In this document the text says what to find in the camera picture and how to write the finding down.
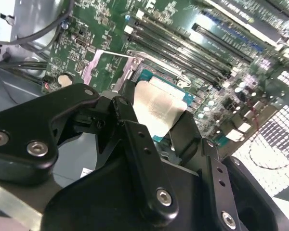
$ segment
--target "motherboard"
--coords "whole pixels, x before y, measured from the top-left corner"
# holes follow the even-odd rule
[[[244,140],[278,101],[266,81],[289,70],[289,0],[76,0],[63,23],[42,91],[80,82],[102,94],[132,80],[156,141],[185,110],[218,145]]]

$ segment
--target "cable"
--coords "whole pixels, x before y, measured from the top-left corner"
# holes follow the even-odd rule
[[[22,48],[24,48],[25,50],[33,52],[33,53],[42,53],[42,52],[46,51],[48,48],[50,48],[54,44],[54,42],[58,38],[60,32],[61,32],[61,26],[58,26],[57,30],[55,32],[55,35],[52,38],[52,40],[45,47],[43,47],[41,49],[37,49],[37,48],[35,48],[34,46],[32,46],[30,44],[21,44],[20,46]]]
[[[10,62],[10,63],[0,63],[0,68],[10,68],[18,66],[36,66],[36,67],[47,67],[47,62]]]
[[[2,80],[1,78],[1,75],[0,75],[0,83],[1,85],[3,86],[5,92],[7,93],[7,95],[9,96],[9,98],[15,103],[15,104],[19,104],[11,95],[9,89],[7,88],[7,86],[5,85],[4,81]]]
[[[69,14],[72,12],[72,10],[74,8],[74,3],[75,3],[75,0],[69,0],[68,9],[66,10],[66,12],[63,15],[61,15],[59,18],[57,18],[55,21],[53,21],[51,24],[49,24],[47,27],[45,27],[44,29],[42,29],[36,33],[33,33],[32,35],[18,38],[14,41],[11,41],[11,42],[0,41],[0,44],[1,45],[20,45],[20,44],[26,44],[29,42],[33,42],[33,41],[43,37],[44,35],[49,33],[52,29],[59,26],[69,16]]]
[[[249,153],[248,153],[248,156],[250,157],[251,161],[254,163],[254,165],[256,165],[257,167],[260,167],[260,168],[263,168],[263,169],[268,169],[268,170],[279,170],[279,169],[282,169],[282,168],[285,168],[285,167],[288,167],[289,164],[287,165],[284,165],[284,166],[280,166],[280,167],[264,167],[264,166],[261,166],[261,165],[258,165],[254,159],[251,157],[251,147],[252,147],[252,144],[254,143],[256,137],[260,134],[259,132],[259,123],[258,123],[258,118],[257,118],[257,115],[256,115],[256,110],[255,108],[251,107],[251,111],[254,113],[254,118],[255,118],[255,123],[256,123],[256,126],[257,126],[257,134],[255,135],[255,137],[250,141],[250,146],[249,146]]]

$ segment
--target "label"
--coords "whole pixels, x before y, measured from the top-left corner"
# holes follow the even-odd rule
[[[87,168],[84,167],[84,168],[82,169],[80,178],[83,178],[83,177],[87,176],[88,174],[90,174],[90,173],[92,173],[92,172],[93,172],[93,170],[90,170],[90,169],[87,169]]]

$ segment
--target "black ram slot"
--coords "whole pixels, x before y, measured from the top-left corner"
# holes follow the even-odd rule
[[[205,76],[204,74],[202,74],[201,72],[193,69],[192,67],[190,66],[187,66],[184,62],[180,61],[180,60],[177,60],[177,58],[175,57],[172,57],[171,54],[164,50],[164,49],[161,49],[160,46],[158,46],[157,44],[153,43],[153,42],[149,42],[147,41],[146,39],[140,37],[139,35],[136,35],[136,34],[132,34],[131,35],[134,39],[134,41],[137,43],[137,44],[140,44],[141,46],[143,46],[145,49],[148,49],[150,50],[150,52],[154,53],[155,56],[159,57],[163,57],[165,60],[167,60],[168,62],[171,62],[173,64],[175,64],[176,66],[178,66],[180,69],[182,70],[187,70],[188,72],[190,72],[192,75],[198,77],[198,78],[201,78],[207,82],[209,82],[210,84],[212,85],[216,85],[217,84],[217,80],[214,79],[213,77],[208,77],[208,76]]]
[[[162,38],[164,38],[164,40],[176,44],[182,49],[188,50],[191,54],[202,59],[204,62],[207,60],[207,62],[210,62],[211,65],[219,68],[220,71],[222,71],[223,69],[230,70],[232,68],[231,64],[225,64],[224,60],[220,60],[219,57],[217,57],[210,51],[201,48],[199,45],[191,44],[185,41],[186,38],[175,35],[171,31],[168,31],[163,27],[157,25],[156,23],[151,22],[149,19],[143,18],[140,24],[145,29],[152,31],[153,33],[159,34]]]
[[[215,69],[213,66],[210,66],[206,63],[203,63],[200,59],[198,59],[192,55],[187,56],[187,55],[179,52],[180,49],[177,46],[175,46],[173,44],[169,44],[166,41],[164,41],[163,39],[159,39],[158,35],[156,35],[156,34],[150,35],[146,32],[138,30],[137,34],[139,36],[147,39],[148,41],[154,41],[156,44],[160,45],[164,49],[168,50],[169,52],[172,52],[173,55],[177,56],[180,59],[184,59],[186,62],[196,66],[199,69],[202,69],[202,71],[204,71],[204,72],[208,72],[209,74],[211,74],[215,78],[218,78],[218,77],[223,78],[223,75],[217,69]]]
[[[248,64],[251,64],[253,62],[253,59],[248,57],[246,54],[244,54],[243,52],[235,49],[234,47],[232,47],[231,45],[229,45],[228,43],[224,42],[222,39],[220,39],[219,37],[217,37],[216,35],[212,34],[211,32],[207,31],[206,29],[202,28],[201,26],[199,26],[198,24],[194,24],[192,29],[198,33],[200,33],[201,35],[213,40],[214,42],[218,43],[219,45],[221,45],[225,50],[228,50],[228,52],[230,54],[232,54],[233,56],[238,57],[239,59],[245,60]]]

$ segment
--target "pcie slot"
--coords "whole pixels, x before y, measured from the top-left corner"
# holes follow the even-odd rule
[[[202,59],[204,62],[209,62],[211,65],[215,66],[215,68],[218,68],[221,72],[222,70],[230,70],[232,68],[231,64],[225,64],[223,60],[220,60],[219,57],[210,51],[207,51],[194,43],[191,44],[189,43],[190,41],[185,41],[186,38],[175,35],[173,31],[166,30],[148,18],[142,18],[140,24],[142,27],[151,30],[156,34],[159,34],[162,38],[164,38],[164,40],[187,50],[194,56]]]
[[[211,19],[217,25],[221,26],[226,31],[233,34],[235,37],[241,39],[245,44],[253,47],[258,52],[263,52],[264,49],[272,48],[269,44],[264,43],[253,34],[247,32],[246,28],[242,27],[240,24],[236,24],[234,21],[229,23],[227,20],[219,19],[216,16],[212,15],[211,12],[207,12],[205,10],[201,11],[201,13]]]
[[[278,30],[269,25],[268,23],[253,17],[251,13],[241,7],[236,2],[227,0],[205,0],[208,4],[215,7],[218,11],[231,18],[236,24],[245,27],[250,33],[277,47],[277,42],[281,39]]]
[[[145,31],[141,30],[141,28],[138,28],[137,34],[139,36],[147,39],[148,41],[154,41],[156,44],[158,44],[159,46],[168,50],[169,52],[173,53],[178,58],[182,58],[182,59],[186,60],[190,64],[201,69],[202,71],[210,73],[215,78],[217,78],[218,76],[223,77],[223,75],[217,69],[215,69],[212,65],[204,63],[201,59],[198,59],[197,57],[194,57],[192,55],[183,54],[182,52],[180,52],[180,48],[178,48],[174,44],[166,42],[163,39],[159,39],[158,35],[148,34],[147,31],[145,32]]]
[[[192,29],[198,33],[200,33],[202,36],[205,36],[211,40],[213,40],[214,42],[218,43],[219,45],[221,45],[222,47],[224,47],[224,49],[228,50],[228,52],[232,55],[232,56],[236,56],[238,59],[243,60],[244,62],[246,62],[247,64],[251,64],[253,62],[253,59],[248,57],[246,54],[244,54],[243,52],[233,48],[231,45],[227,44],[226,42],[224,42],[222,39],[220,39],[219,37],[217,37],[216,35],[212,34],[211,32],[207,31],[206,29],[204,29],[203,27],[199,26],[198,24],[194,24]]]
[[[144,47],[145,49],[149,50],[156,57],[163,57],[165,60],[175,64],[180,69],[187,70],[192,75],[194,75],[198,78],[201,78],[201,79],[209,82],[212,85],[217,84],[218,79],[214,79],[214,77],[210,77],[208,73],[206,73],[206,75],[204,75],[203,73],[193,69],[193,67],[190,64],[186,64],[186,63],[184,63],[184,61],[178,60],[176,57],[172,57],[170,52],[166,51],[165,49],[161,49],[161,47],[158,46],[157,44],[155,44],[153,42],[149,42],[146,39],[144,39],[143,37],[136,35],[136,34],[131,34],[131,36],[133,37],[133,40],[137,44],[139,44],[142,47]]]
[[[273,0],[258,0],[258,2],[276,16],[281,17],[282,20],[289,19],[289,10],[276,4]]]

